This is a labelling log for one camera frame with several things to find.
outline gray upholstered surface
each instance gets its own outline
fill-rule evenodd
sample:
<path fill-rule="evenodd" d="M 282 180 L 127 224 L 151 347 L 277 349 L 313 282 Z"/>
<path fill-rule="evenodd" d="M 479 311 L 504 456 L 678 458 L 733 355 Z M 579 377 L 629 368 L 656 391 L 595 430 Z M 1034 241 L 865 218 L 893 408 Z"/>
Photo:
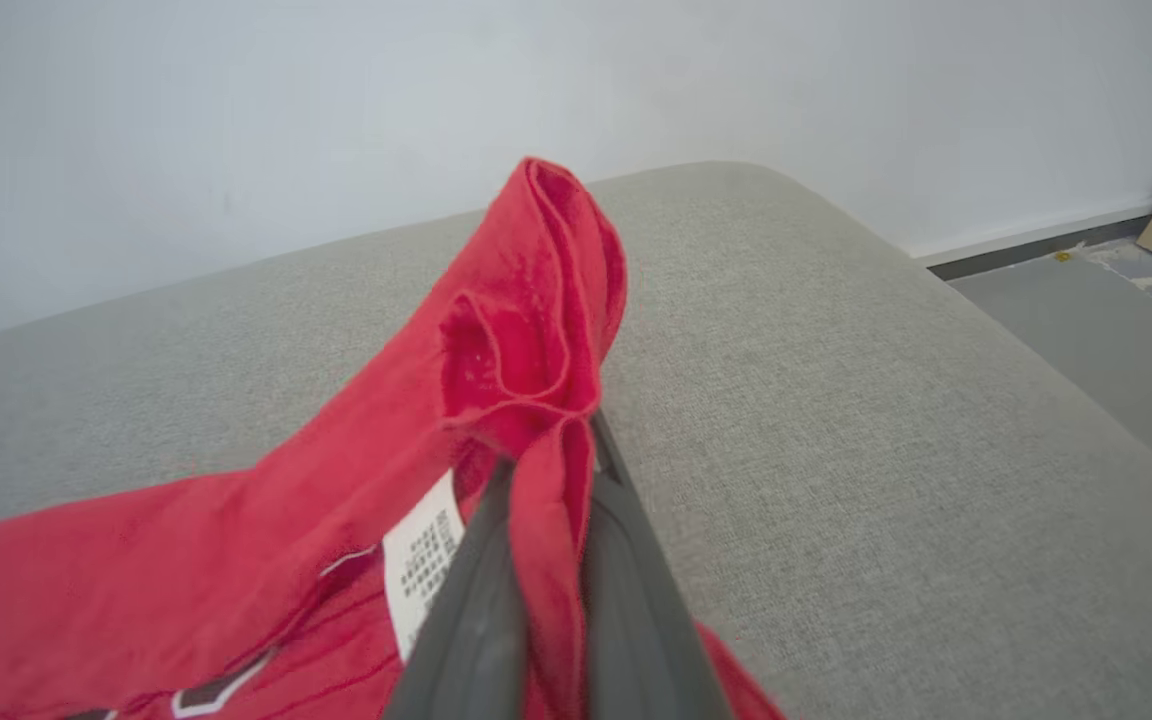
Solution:
<path fill-rule="evenodd" d="M 1152 717 L 1152 454 L 796 183 L 594 184 L 630 256 L 607 410 L 692 611 L 827 717 Z M 248 464 L 475 217 L 0 333 L 0 516 Z"/>

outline red cloth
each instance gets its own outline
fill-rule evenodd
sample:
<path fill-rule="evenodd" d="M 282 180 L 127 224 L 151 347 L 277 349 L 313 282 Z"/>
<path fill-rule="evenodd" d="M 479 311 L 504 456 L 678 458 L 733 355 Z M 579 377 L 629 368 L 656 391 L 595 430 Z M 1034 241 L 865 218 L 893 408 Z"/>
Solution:
<path fill-rule="evenodd" d="M 0 717 L 173 717 L 260 659 L 217 715 L 379 717 L 402 662 L 376 546 L 448 468 L 470 514 L 499 452 L 526 717 L 582 717 L 588 418 L 623 309 L 612 225 L 525 160 L 406 327 L 259 464 L 1 521 Z M 703 638 L 740 715 L 780 717 Z"/>

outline red shirt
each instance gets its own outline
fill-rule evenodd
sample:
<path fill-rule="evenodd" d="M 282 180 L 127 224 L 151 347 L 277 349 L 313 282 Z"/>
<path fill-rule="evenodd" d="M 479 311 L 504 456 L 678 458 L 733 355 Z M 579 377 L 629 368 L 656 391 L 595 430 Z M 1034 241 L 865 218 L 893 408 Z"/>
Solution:
<path fill-rule="evenodd" d="M 525 160 L 404 328 L 236 473 L 0 521 L 0 717 L 379 717 L 402 662 L 379 543 L 456 470 L 517 460 L 526 717 L 582 717 L 579 556 L 599 364 L 626 257 L 567 170 Z M 780 717 L 702 632 L 737 714 Z"/>

